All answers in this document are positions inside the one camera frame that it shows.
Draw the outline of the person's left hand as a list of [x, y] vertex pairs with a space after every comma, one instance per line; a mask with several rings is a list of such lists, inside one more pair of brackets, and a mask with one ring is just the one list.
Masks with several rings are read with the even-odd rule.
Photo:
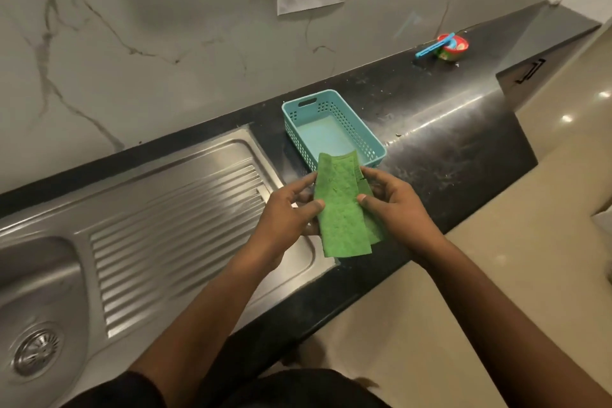
[[317, 172], [312, 172], [269, 196], [255, 230], [242, 250], [249, 263], [264, 275], [280, 265], [285, 252], [301, 236], [319, 234], [317, 217], [312, 221], [300, 221], [295, 213], [298, 206], [316, 200], [313, 194], [316, 180]]

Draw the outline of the person's right hand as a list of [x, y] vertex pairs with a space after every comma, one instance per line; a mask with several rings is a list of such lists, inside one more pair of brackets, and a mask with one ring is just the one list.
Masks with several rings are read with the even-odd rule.
[[385, 230], [424, 263], [439, 263], [456, 253], [425, 210], [412, 186], [393, 175], [362, 166], [373, 195], [385, 202]]

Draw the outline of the green scouring cloth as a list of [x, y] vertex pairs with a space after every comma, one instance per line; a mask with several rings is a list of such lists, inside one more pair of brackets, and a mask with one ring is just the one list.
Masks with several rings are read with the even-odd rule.
[[378, 219], [357, 201], [360, 194], [373, 195], [356, 150], [338, 157], [320, 153], [315, 198], [325, 204], [318, 215], [325, 257], [366, 256], [385, 239]]

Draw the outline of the person's left forearm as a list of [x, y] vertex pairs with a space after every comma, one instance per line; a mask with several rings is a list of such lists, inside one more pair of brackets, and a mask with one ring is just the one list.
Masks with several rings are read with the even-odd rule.
[[153, 383], [166, 408], [185, 408], [193, 399], [252, 295], [283, 255], [242, 248], [130, 366]]

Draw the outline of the person's right forearm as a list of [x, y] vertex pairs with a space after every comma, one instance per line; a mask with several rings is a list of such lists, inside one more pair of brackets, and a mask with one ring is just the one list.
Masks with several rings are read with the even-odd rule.
[[509, 408], [612, 408], [612, 395], [445, 236], [414, 250]]

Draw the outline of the teal plastic basket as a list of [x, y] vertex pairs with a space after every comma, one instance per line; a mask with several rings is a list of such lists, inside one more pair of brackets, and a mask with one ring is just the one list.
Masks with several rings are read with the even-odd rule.
[[386, 147], [332, 89], [303, 96], [281, 106], [285, 131], [311, 172], [317, 171], [320, 153], [339, 157], [355, 151], [358, 162], [378, 167]]

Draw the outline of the small red round container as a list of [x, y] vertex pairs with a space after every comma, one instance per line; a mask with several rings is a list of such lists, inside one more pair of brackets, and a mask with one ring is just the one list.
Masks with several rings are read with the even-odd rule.
[[454, 34], [447, 43], [434, 51], [434, 55], [445, 62], [455, 63], [468, 51], [469, 46], [468, 40]]

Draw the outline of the stainless steel sink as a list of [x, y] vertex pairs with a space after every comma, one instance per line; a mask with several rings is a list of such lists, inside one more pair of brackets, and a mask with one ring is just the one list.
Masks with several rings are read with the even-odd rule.
[[[55, 408], [116, 377], [248, 241], [283, 186], [248, 125], [0, 217], [0, 408]], [[11, 350], [51, 325], [39, 377]]]

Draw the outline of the person's black shirt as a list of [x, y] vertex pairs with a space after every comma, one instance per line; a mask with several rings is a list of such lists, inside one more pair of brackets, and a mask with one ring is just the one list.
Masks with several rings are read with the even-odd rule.
[[272, 357], [288, 356], [322, 325], [298, 333], [283, 327], [248, 325], [235, 330], [204, 368], [204, 344], [188, 350], [185, 337], [161, 346], [164, 356], [145, 362], [159, 336], [129, 367], [109, 381], [82, 391], [60, 408], [169, 408], [154, 379], [172, 377], [183, 408], [391, 408], [367, 387], [338, 371], [287, 368], [265, 374]]

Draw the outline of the sink drain strainer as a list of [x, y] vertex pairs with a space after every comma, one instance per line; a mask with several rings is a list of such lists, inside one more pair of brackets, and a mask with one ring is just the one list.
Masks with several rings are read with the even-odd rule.
[[22, 379], [39, 377], [57, 360], [63, 340], [60, 329], [51, 325], [27, 330], [11, 350], [11, 370]]

